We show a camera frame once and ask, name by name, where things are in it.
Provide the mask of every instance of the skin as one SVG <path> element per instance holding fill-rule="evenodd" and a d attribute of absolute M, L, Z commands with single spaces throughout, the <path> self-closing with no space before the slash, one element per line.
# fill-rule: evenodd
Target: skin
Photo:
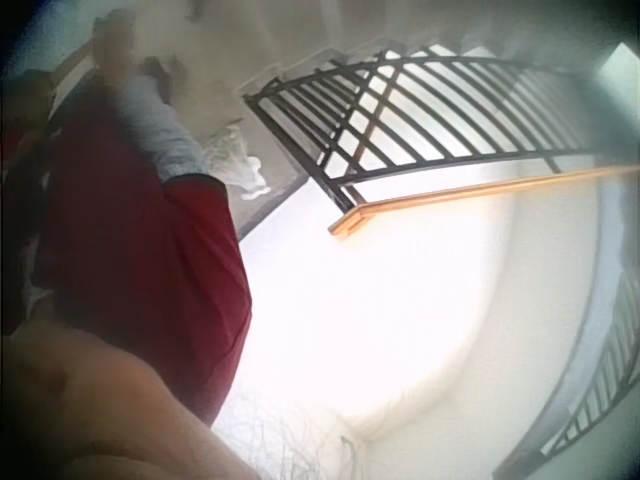
<path fill-rule="evenodd" d="M 3 415 L 57 478 L 257 479 L 140 359 L 56 320 L 3 338 Z"/>

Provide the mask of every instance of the person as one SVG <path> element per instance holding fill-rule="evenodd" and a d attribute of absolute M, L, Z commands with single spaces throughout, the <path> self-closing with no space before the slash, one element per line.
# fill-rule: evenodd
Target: person
<path fill-rule="evenodd" d="M 56 317 L 2 339 L 4 478 L 257 480 L 134 355 Z"/>
<path fill-rule="evenodd" d="M 90 53 L 91 41 L 67 56 L 53 71 L 27 70 L 3 79 L 2 88 L 2 333 L 27 317 L 32 290 L 27 271 L 33 264 L 34 238 L 45 202 L 49 121 L 62 81 Z"/>
<path fill-rule="evenodd" d="M 250 325 L 248 279 L 226 188 L 134 45 L 127 12 L 96 23 L 96 69 L 47 152 L 33 282 L 66 325 L 139 357 L 211 425 Z"/>

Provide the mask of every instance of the gray sleeve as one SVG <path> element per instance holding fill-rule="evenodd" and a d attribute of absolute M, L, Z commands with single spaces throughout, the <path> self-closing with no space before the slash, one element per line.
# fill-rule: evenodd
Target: gray sleeve
<path fill-rule="evenodd" d="M 164 183 L 188 174 L 209 175 L 200 144 L 160 99 L 155 80 L 134 76 L 118 97 L 118 111 L 137 147 L 149 155 Z"/>

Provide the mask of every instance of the wooden handrail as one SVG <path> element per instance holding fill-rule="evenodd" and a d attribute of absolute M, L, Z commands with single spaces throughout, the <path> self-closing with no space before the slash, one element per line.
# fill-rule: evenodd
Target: wooden handrail
<path fill-rule="evenodd" d="M 484 185 L 471 185 L 468 187 L 441 190 L 438 192 L 420 193 L 406 197 L 390 198 L 358 205 L 347 212 L 340 220 L 329 227 L 329 232 L 336 236 L 349 236 L 361 228 L 371 218 L 379 213 L 403 210 L 406 208 L 430 205 L 433 203 L 450 202 L 475 198 L 485 195 L 496 195 L 500 193 L 512 193 L 523 190 L 531 190 L 545 186 L 560 185 L 571 182 L 578 182 L 601 178 L 612 175 L 637 174 L 640 166 L 616 166 L 602 167 L 589 170 L 578 170 L 575 172 L 558 173 L 553 175 L 543 175 L 537 177 L 518 178 L 502 182 L 493 182 Z"/>

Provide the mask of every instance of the red shorts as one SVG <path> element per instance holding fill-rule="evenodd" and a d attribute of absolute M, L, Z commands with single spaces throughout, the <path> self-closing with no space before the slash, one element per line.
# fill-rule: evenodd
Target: red shorts
<path fill-rule="evenodd" d="M 147 361 L 213 423 L 251 318 L 224 187 L 161 184 L 104 98 L 70 114 L 51 154 L 38 283 L 68 322 Z"/>

